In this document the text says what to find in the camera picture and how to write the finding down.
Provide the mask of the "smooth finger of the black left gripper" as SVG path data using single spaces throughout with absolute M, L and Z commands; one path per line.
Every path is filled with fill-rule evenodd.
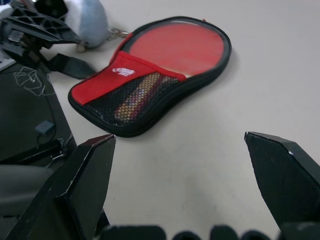
M 61 53 L 49 60 L 47 67 L 52 72 L 58 72 L 78 80 L 84 80 L 97 73 L 86 61 Z

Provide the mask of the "ribbed finger of the black left gripper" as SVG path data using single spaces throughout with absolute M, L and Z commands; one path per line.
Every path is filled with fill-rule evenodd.
M 14 31 L 49 43 L 80 42 L 78 35 L 64 21 L 19 5 L 14 6 L 11 15 L 0 22 L 2 26 L 8 25 Z

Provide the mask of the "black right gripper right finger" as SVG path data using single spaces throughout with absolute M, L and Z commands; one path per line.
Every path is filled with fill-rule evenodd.
M 277 225 L 319 222 L 320 166 L 292 140 L 247 131 L 244 141 L 261 196 Z

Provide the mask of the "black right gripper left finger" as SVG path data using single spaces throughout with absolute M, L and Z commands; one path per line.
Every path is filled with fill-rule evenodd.
M 6 240 L 92 240 L 106 199 L 116 137 L 77 146 L 44 183 Z

